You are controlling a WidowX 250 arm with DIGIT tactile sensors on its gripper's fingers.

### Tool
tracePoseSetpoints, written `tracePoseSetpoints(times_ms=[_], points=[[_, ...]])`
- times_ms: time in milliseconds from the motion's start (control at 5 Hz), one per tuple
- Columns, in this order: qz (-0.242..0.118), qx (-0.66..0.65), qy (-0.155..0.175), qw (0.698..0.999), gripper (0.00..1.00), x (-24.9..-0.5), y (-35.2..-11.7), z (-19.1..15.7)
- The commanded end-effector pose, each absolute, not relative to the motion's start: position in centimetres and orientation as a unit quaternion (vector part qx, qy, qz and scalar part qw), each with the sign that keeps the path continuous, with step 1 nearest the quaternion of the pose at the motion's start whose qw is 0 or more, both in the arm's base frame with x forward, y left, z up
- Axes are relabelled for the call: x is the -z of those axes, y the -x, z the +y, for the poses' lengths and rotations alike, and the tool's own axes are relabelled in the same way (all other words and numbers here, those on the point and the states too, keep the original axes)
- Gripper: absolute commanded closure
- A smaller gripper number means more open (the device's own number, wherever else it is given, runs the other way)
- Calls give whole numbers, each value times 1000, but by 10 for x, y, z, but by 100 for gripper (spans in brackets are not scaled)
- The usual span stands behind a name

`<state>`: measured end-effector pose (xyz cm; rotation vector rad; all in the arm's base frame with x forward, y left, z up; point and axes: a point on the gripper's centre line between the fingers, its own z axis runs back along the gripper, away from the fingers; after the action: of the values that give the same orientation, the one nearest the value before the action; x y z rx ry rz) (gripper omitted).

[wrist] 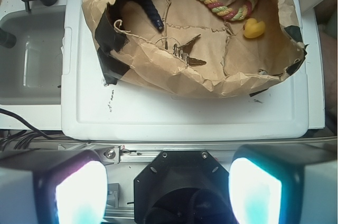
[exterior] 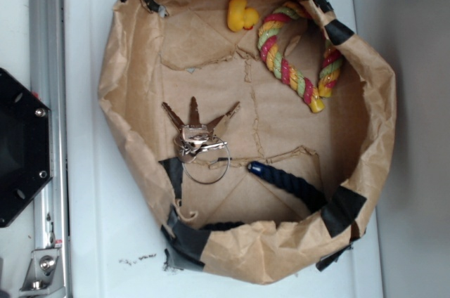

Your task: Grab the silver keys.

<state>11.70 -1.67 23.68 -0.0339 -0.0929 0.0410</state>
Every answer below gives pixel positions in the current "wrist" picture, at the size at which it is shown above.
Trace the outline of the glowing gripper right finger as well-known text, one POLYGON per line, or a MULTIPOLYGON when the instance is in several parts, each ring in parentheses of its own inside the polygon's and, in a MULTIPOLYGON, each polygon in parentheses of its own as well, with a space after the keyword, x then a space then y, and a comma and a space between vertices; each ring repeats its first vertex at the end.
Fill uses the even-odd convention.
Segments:
POLYGON ((337 223, 337 154, 300 143, 243 145, 229 197, 239 223, 337 223))

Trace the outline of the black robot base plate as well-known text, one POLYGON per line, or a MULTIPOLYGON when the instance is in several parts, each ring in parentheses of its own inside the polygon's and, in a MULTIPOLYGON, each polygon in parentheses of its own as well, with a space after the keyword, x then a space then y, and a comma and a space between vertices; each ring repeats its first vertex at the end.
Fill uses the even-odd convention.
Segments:
POLYGON ((236 223, 228 171, 207 151, 162 151, 134 179, 136 223, 236 223))

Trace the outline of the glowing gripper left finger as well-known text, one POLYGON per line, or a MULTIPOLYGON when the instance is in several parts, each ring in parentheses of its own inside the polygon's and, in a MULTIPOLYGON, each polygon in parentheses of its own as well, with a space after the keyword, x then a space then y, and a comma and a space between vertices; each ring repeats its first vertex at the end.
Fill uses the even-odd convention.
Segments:
POLYGON ((107 194, 95 151, 1 153, 1 223, 101 223, 107 194))

